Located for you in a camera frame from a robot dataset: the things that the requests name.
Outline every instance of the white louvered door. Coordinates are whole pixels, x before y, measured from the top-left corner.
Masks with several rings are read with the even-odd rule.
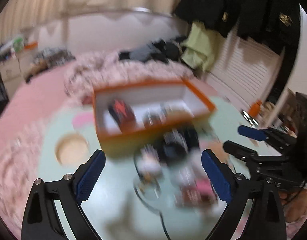
[[[215,86],[216,80],[216,90],[229,100],[234,96],[242,101],[241,106],[233,103],[237,108],[246,108],[268,96],[279,72],[281,57],[253,39],[245,41],[237,37],[236,32],[235,27],[228,34],[206,81]]]

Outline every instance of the orange item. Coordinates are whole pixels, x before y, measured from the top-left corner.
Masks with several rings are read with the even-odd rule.
[[[27,44],[26,46],[24,46],[24,49],[34,49],[36,47],[38,47],[37,41]]]
[[[257,100],[255,103],[252,104],[250,110],[249,110],[249,115],[252,117],[252,118],[256,118],[260,112],[260,106],[262,105],[262,102],[261,100]]]

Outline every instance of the green cloth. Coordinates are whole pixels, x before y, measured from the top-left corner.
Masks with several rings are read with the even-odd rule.
[[[192,69],[210,71],[222,39],[217,31],[206,30],[203,23],[193,22],[189,37],[181,44],[187,47],[181,58]]]

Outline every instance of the orange box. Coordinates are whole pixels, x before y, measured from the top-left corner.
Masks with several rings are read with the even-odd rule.
[[[124,100],[134,110],[137,121],[135,128],[121,132],[109,114],[108,106],[117,98]],[[145,128],[144,114],[161,112],[161,104],[185,109],[190,114],[166,119],[161,124]],[[106,156],[112,158],[133,154],[173,128],[185,124],[203,127],[216,110],[215,105],[188,80],[148,80],[95,88],[93,109],[99,143]]]

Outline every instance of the pink item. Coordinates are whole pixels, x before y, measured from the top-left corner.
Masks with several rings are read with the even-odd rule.
[[[93,122],[94,122],[94,114],[92,111],[90,111],[90,112],[77,114],[72,120],[72,125],[74,129],[79,129]]]
[[[196,189],[202,195],[214,195],[210,180],[208,179],[196,180]]]

